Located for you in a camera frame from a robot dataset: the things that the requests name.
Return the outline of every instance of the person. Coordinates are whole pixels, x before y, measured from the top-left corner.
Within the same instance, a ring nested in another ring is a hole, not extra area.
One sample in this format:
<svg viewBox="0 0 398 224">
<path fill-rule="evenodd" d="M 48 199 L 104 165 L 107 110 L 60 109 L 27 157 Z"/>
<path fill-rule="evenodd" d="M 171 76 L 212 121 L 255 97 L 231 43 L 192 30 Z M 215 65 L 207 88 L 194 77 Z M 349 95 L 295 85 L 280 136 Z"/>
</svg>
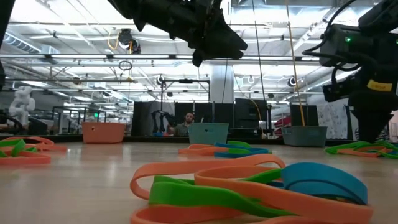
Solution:
<svg viewBox="0 0 398 224">
<path fill-rule="evenodd" d="M 176 127 L 169 127 L 169 134 L 176 137 L 188 137 L 188 127 L 193 123 L 193 114 L 187 113 L 184 119 L 185 121 Z"/>
</svg>

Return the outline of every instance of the teal bin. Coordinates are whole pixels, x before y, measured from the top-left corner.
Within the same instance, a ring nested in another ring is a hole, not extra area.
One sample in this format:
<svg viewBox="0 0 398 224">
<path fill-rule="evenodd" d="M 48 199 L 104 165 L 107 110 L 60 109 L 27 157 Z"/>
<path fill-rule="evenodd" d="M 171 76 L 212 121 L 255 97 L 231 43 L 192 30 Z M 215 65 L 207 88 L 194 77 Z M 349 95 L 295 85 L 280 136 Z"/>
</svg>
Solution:
<svg viewBox="0 0 398 224">
<path fill-rule="evenodd" d="M 193 123 L 188 127 L 190 144 L 226 144 L 229 124 Z"/>
<path fill-rule="evenodd" d="M 284 143 L 298 147 L 325 147 L 328 127 L 292 126 L 282 128 Z"/>
</svg>

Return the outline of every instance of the orange bin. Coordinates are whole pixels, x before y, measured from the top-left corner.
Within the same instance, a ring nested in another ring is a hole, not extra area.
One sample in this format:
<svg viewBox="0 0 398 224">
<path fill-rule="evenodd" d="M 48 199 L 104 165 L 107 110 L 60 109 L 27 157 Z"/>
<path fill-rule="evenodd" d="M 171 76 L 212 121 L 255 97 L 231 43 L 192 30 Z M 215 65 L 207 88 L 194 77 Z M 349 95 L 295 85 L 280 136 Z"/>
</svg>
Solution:
<svg viewBox="0 0 398 224">
<path fill-rule="evenodd" d="M 113 144 L 123 141 L 125 124 L 83 122 L 83 142 Z"/>
</svg>

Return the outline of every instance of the plastic bin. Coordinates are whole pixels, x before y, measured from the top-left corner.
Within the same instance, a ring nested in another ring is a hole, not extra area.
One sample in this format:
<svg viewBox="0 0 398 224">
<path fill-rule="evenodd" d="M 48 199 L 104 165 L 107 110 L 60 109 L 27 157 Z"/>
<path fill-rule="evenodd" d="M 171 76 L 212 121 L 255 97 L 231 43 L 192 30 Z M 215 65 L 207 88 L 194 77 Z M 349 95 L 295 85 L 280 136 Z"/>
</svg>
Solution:
<svg viewBox="0 0 398 224">
<path fill-rule="evenodd" d="M 226 143 L 229 124 L 193 123 L 188 127 L 190 144 Z"/>
<path fill-rule="evenodd" d="M 282 128 L 284 143 L 288 146 L 325 147 L 328 127 L 292 126 Z"/>
<path fill-rule="evenodd" d="M 114 144 L 123 141 L 125 124 L 83 122 L 83 142 L 86 144 Z"/>
</svg>

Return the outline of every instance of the yellow label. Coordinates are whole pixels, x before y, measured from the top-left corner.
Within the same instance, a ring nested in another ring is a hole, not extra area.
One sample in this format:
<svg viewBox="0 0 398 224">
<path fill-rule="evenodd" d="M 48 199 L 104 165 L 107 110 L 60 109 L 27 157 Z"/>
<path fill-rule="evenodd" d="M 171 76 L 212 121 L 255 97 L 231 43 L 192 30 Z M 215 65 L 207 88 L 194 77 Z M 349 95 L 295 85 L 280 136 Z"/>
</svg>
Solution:
<svg viewBox="0 0 398 224">
<path fill-rule="evenodd" d="M 391 91 L 392 83 L 379 83 L 374 80 L 370 80 L 368 83 L 368 88 L 376 91 Z"/>
</svg>

